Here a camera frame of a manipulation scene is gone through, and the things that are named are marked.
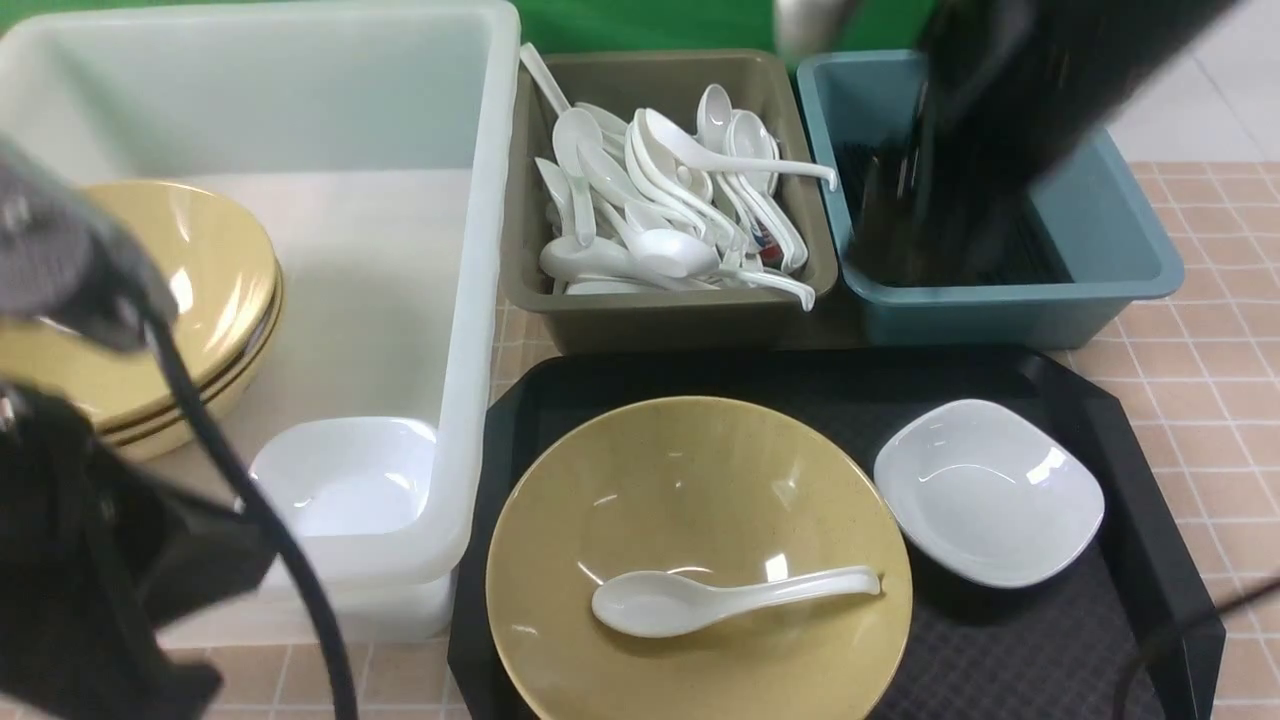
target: translucent plastic tub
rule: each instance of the translucent plastic tub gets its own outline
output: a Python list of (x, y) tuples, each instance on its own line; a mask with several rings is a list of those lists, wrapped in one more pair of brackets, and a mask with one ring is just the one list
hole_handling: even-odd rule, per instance
[[(905, 50), (803, 63), (796, 79), (814, 159), (835, 165), (838, 146), (905, 135), (923, 77), (923, 59)], [(841, 275), (864, 301), (868, 340), (1079, 347), (1132, 301), (1164, 297), (1181, 284), (1181, 258), (1105, 131), (1033, 188), (1032, 200), (1074, 282), (899, 288), (845, 261), (845, 249), (858, 242), (852, 214), (842, 191), (823, 188)]]
[[(270, 233), (287, 309), (223, 423), (246, 460), (323, 418), (438, 429), (415, 523), (302, 538), (348, 641), (411, 641), (448, 618), (480, 470), (518, 38), (498, 0), (372, 0), (47, 15), (0, 41), (0, 133), (73, 183), (229, 195)], [(191, 446), (155, 469), (223, 488)], [(300, 639), (292, 597), (276, 568), (238, 614), (177, 642)]]

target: bowl rim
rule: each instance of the bowl rim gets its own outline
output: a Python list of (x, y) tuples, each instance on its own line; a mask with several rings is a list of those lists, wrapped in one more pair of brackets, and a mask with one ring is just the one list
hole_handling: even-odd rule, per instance
[(595, 418), (591, 418), (590, 420), (588, 420), (588, 421), (585, 421), (585, 423), (575, 427), (570, 432), (567, 432), (563, 436), (561, 436), (556, 442), (553, 442), (532, 462), (530, 462), (529, 468), (526, 468), (525, 471), (524, 471), (524, 474), (520, 477), (520, 480), (512, 487), (511, 493), (507, 496), (507, 500), (503, 502), (502, 512), (498, 515), (498, 521), (494, 524), (493, 534), (489, 537), (489, 548), (486, 551), (486, 557), (485, 557), (485, 616), (486, 616), (486, 621), (489, 624), (490, 637), (493, 638), (494, 650), (498, 653), (498, 659), (502, 661), (503, 671), (506, 671), (507, 678), (511, 679), (511, 684), (520, 693), (520, 697), (524, 700), (524, 702), (529, 705), (530, 710), (532, 710), (534, 714), (538, 715), (538, 717), (541, 717), (543, 720), (575, 720), (575, 719), (558, 717), (557, 715), (554, 715), (553, 712), (550, 712), (548, 708), (543, 707), (541, 703), (539, 703), (532, 697), (532, 694), (529, 692), (529, 689), (524, 685), (524, 683), (518, 679), (518, 676), (512, 670), (511, 660), (508, 659), (506, 648), (504, 648), (503, 642), (500, 639), (502, 635), (499, 633), (494, 632), (494, 626), (493, 626), (494, 625), (494, 623), (493, 623), (493, 603), (489, 600), (489, 593), (493, 592), (493, 589), (492, 589), (493, 585), (490, 584), (489, 578), (493, 577), (494, 557), (497, 555), (494, 552), (494, 547), (497, 547), (499, 534), (503, 532), (503, 529), (506, 528), (506, 525), (509, 524), (509, 520), (507, 520), (507, 519), (509, 518), (509, 512), (508, 511), (509, 511), (509, 509), (512, 506), (511, 500), (513, 497), (516, 497), (524, 489), (525, 483), (532, 475), (534, 469), (536, 469), (543, 462), (543, 460), (545, 460), (552, 452), (554, 452), (557, 448), (559, 448), (561, 445), (563, 445), (566, 441), (568, 441), (568, 438), (576, 436), (579, 432), (581, 432), (581, 430), (584, 430), (584, 429), (586, 429), (586, 428), (589, 428), (591, 425), (595, 425), (598, 423), (607, 421), (608, 419), (613, 418), (614, 415), (620, 415), (622, 413), (628, 413), (628, 411), (635, 411), (636, 409), (640, 409), (640, 407), (649, 407), (649, 406), (655, 406), (655, 405), (678, 405), (678, 404), (710, 404), (710, 405), (740, 406), (740, 407), (750, 409), (751, 411), (763, 411), (763, 413), (769, 414), (769, 415), (776, 415), (776, 416), (778, 416), (780, 419), (782, 419), (783, 421), (786, 421), (788, 424), (797, 425), (797, 429), (803, 430), (809, 437), (813, 437), (813, 438), (815, 438), (815, 439), (818, 439), (820, 442), (824, 442), (824, 443), (829, 445), (832, 448), (835, 448), (849, 462), (849, 465), (854, 469), (854, 471), (863, 480), (863, 483), (867, 486), (867, 488), (870, 489), (872, 495), (879, 502), (881, 509), (883, 509), (884, 512), (888, 514), (890, 519), (893, 520), (892, 525), (893, 525), (893, 528), (896, 528), (899, 530), (897, 532), (897, 538), (899, 538), (899, 542), (901, 543), (901, 548), (902, 548), (902, 559), (904, 559), (902, 560), (902, 566), (906, 570), (906, 573), (905, 573), (905, 582), (906, 582), (905, 591), (906, 592), (904, 593), (906, 596), (906, 630), (902, 633), (901, 642), (897, 643), (899, 647), (897, 647), (897, 651), (896, 651), (896, 653), (893, 656), (892, 667), (891, 667), (890, 673), (886, 675), (883, 685), (878, 689), (878, 692), (874, 693), (874, 697), (872, 698), (872, 702), (868, 706), (868, 712), (870, 712), (872, 710), (876, 708), (876, 706), (879, 705), (879, 702), (882, 700), (884, 700), (884, 694), (888, 692), (890, 685), (893, 684), (893, 678), (897, 676), (897, 671), (902, 666), (902, 657), (906, 655), (906, 644), (908, 644), (908, 641), (911, 637), (911, 620), (915, 616), (915, 583), (914, 583), (914, 575), (913, 575), (913, 571), (911, 571), (911, 564), (910, 564), (909, 555), (908, 555), (906, 538), (904, 536), (902, 528), (897, 523), (897, 518), (893, 515), (892, 507), (890, 507), (888, 502), (884, 500), (884, 496), (881, 495), (879, 488), (876, 487), (876, 483), (872, 480), (870, 475), (867, 474), (867, 471), (863, 469), (863, 466), (859, 465), (858, 461), (852, 459), (852, 456), (850, 456), (847, 452), (845, 452), (845, 450), (842, 447), (840, 447), (838, 445), (836, 445), (835, 441), (832, 441), (831, 438), (828, 438), (823, 433), (815, 430), (814, 428), (812, 428), (806, 423), (803, 423), (801, 420), (799, 420), (799, 419), (796, 419), (796, 418), (794, 418), (791, 415), (787, 415), (786, 413), (781, 413), (778, 410), (774, 410), (772, 407), (767, 407), (764, 405), (758, 405), (755, 402), (746, 402), (744, 400), (736, 400), (736, 398), (730, 398), (730, 397), (718, 397), (718, 396), (712, 396), (712, 395), (673, 395), (673, 396), (667, 396), (667, 397), (655, 397), (655, 398), (650, 398), (650, 400), (641, 400), (639, 402), (632, 402), (630, 405), (623, 405), (622, 407), (616, 407), (613, 410), (609, 410), (608, 413), (603, 413), (600, 415), (596, 415)]
[[(1062, 447), (1062, 443), (1060, 443), (1056, 439), (1053, 439), (1052, 436), (1050, 436), (1044, 430), (1039, 429), (1038, 427), (1036, 427), (1033, 423), (1030, 423), (1029, 420), (1027, 420), (1025, 418), (1023, 418), (1018, 413), (1014, 413), (1012, 410), (1010, 410), (1009, 407), (1005, 407), (1004, 405), (1001, 405), (998, 402), (992, 402), (989, 400), (982, 400), (982, 398), (977, 398), (977, 397), (965, 397), (965, 398), (952, 400), (951, 402), (945, 402), (942, 405), (938, 405), (937, 407), (929, 410), (928, 413), (924, 413), (919, 418), (916, 418), (916, 419), (911, 420), (910, 423), (908, 423), (906, 427), (904, 427), (902, 429), (900, 429), (899, 432), (896, 432), (893, 434), (893, 437), (890, 438), (890, 441), (884, 443), (884, 446), (881, 448), (881, 451), (878, 454), (876, 454), (876, 462), (872, 466), (873, 478), (877, 478), (876, 479), (877, 483), (881, 482), (879, 480), (881, 473), (878, 471), (881, 460), (883, 457), (886, 457), (887, 454), (893, 452), (893, 448), (899, 445), (899, 442), (902, 438), (905, 438), (906, 436), (909, 436), (913, 432), (915, 432), (915, 429), (918, 429), (922, 424), (924, 424), (928, 420), (937, 419), (938, 416), (941, 416), (943, 414), (947, 414), (947, 413), (955, 413), (956, 409), (970, 407), (970, 406), (993, 409), (1002, 418), (1007, 418), (1010, 421), (1014, 421), (1014, 423), (1018, 423), (1018, 424), (1021, 424), (1021, 425), (1029, 428), (1036, 434), (1043, 437), (1047, 442), (1052, 443), (1062, 454), (1065, 454), (1066, 457), (1070, 461), (1073, 461), (1076, 466), (1079, 466), (1084, 471), (1084, 475), (1089, 480), (1092, 480), (1092, 487), (1097, 491), (1098, 498), (1100, 498), (1098, 512), (1097, 512), (1097, 516), (1093, 518), (1093, 520), (1091, 523), (1089, 530), (1082, 536), (1082, 541), (1078, 544), (1073, 543), (1073, 544), (1076, 544), (1076, 547), (1074, 547), (1071, 550), (1071, 552), (1064, 555), (1064, 557), (1060, 561), (1053, 562), (1050, 569), (1043, 570), (1043, 571), (1024, 573), (1023, 577), (1012, 579), (1012, 580), (1001, 580), (1001, 579), (983, 578), (983, 577), (979, 577), (979, 575), (974, 574), (972, 568), (965, 568), (964, 565), (960, 565), (960, 564), (955, 562), (955, 559), (951, 557), (950, 555), (942, 553), (942, 552), (937, 552), (938, 548), (934, 547), (934, 543), (922, 542), (920, 533), (916, 532), (916, 529), (914, 527), (911, 527), (909, 523), (904, 523), (902, 519), (901, 519), (901, 516), (899, 515), (899, 512), (893, 509), (893, 503), (890, 502), (890, 500), (888, 500), (888, 497), (890, 497), (888, 493), (883, 493), (882, 497), (884, 498), (884, 502), (888, 506), (890, 512), (893, 514), (893, 519), (897, 521), (899, 529), (902, 530), (902, 534), (911, 542), (911, 544), (914, 544), (918, 550), (920, 550), (920, 552), (923, 552), (924, 555), (927, 555), (934, 562), (937, 562), (938, 565), (943, 566), (946, 570), (948, 570), (951, 573), (955, 573), (956, 575), (964, 578), (965, 580), (969, 580), (970, 583), (974, 583), (974, 584), (978, 584), (978, 585), (982, 585), (982, 587), (987, 587), (987, 588), (993, 588), (993, 589), (1015, 591), (1015, 589), (1023, 589), (1023, 588), (1029, 588), (1029, 587), (1038, 585), (1038, 584), (1041, 584), (1041, 583), (1043, 583), (1043, 582), (1046, 582), (1046, 580), (1056, 577), (1062, 570), (1066, 570), (1066, 568), (1069, 568), (1073, 562), (1075, 562), (1076, 559), (1079, 559), (1080, 555), (1084, 552), (1084, 550), (1087, 547), (1089, 547), (1089, 544), (1093, 542), (1093, 538), (1097, 537), (1098, 529), (1102, 527), (1102, 520), (1103, 520), (1103, 518), (1106, 518), (1106, 493), (1102, 492), (1102, 486), (1098, 483), (1097, 478), (1093, 477), (1093, 473), (1088, 469), (1088, 466), (1084, 465), (1083, 462), (1080, 462), (1080, 460), (1078, 457), (1075, 457), (1075, 455), (1073, 455), (1070, 450), (1068, 450), (1066, 447)], [(900, 484), (900, 480), (888, 480), (887, 484)]]

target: white square bowl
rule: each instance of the white square bowl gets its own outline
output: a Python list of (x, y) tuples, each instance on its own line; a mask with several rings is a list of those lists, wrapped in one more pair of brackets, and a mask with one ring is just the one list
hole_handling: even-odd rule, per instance
[[(344, 593), (447, 583), (470, 537), (518, 42), (518, 15), (499, 0), (70, 13), (0, 40), (0, 133), (37, 160), (77, 184), (188, 182), (246, 205), (270, 233), (287, 307), (223, 423), (247, 461), (307, 420), (438, 428), (413, 524), (300, 538), (339, 614)], [(223, 488), (195, 447), (154, 468)], [(256, 600), (292, 592), (276, 568)]]
[(1088, 547), (1106, 502), (1089, 470), (1009, 409), (959, 400), (902, 428), (876, 457), (902, 533), (979, 585), (1047, 580)]

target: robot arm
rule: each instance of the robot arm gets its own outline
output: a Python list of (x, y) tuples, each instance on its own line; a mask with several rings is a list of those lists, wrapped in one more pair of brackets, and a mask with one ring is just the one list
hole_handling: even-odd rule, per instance
[[(131, 352), (175, 316), (131, 234), (0, 138), (0, 323)], [(155, 633), (255, 589), (274, 560), (244, 516), (122, 461), (68, 401), (0, 378), (4, 694), (70, 720), (200, 717), (221, 678), (169, 661)]]

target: black plastic tray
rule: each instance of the black plastic tray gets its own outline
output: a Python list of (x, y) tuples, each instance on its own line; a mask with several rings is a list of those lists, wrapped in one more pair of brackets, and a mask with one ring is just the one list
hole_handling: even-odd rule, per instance
[[(1211, 605), (1120, 404), (1037, 352), (977, 347), (564, 357), (512, 387), (485, 427), (449, 644), (449, 666), (475, 720), (536, 717), (503, 670), (485, 610), (489, 541), (512, 487), (548, 446), (581, 423), (676, 395), (773, 407), (824, 433), (864, 468), (914, 418), (951, 400), (979, 397), (1038, 425), (1098, 478), (1107, 500), (1098, 538), (1042, 602), (984, 626), (959, 624), (916, 602), (906, 655), (874, 720), (1110, 717), (1117, 667), (1135, 638)], [(1134, 688), (1130, 717), (1207, 720), (1225, 634), (1221, 624), (1202, 629), (1156, 664)]]

